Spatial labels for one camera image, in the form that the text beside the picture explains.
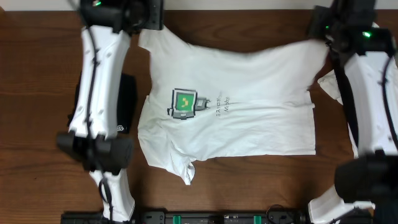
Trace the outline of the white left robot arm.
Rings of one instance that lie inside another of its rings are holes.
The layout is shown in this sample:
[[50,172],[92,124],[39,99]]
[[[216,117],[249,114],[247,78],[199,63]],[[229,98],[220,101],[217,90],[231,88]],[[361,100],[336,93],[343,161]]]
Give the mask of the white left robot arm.
[[61,223],[133,223],[135,200],[127,168],[133,141],[118,137],[118,99],[131,37],[142,29],[162,30],[164,2],[69,1],[83,24],[83,65],[78,98],[58,148],[82,164],[103,201],[102,212],[65,212]]

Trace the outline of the white t-shirt with robot print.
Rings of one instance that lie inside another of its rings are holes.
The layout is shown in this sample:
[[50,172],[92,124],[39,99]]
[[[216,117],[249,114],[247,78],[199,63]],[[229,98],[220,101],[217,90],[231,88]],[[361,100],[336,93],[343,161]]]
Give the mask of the white t-shirt with robot print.
[[191,184],[194,162],[215,157],[313,155],[309,86],[327,47],[304,40],[242,54],[144,30],[152,88],[137,127],[150,166]]

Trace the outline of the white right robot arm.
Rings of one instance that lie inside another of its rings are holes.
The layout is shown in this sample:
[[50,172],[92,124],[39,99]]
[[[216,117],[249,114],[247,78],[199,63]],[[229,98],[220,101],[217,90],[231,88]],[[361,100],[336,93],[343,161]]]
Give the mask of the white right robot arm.
[[308,203],[301,223],[397,222],[396,42],[376,27],[374,1],[315,6],[311,39],[323,40],[357,158],[338,166],[333,185]]

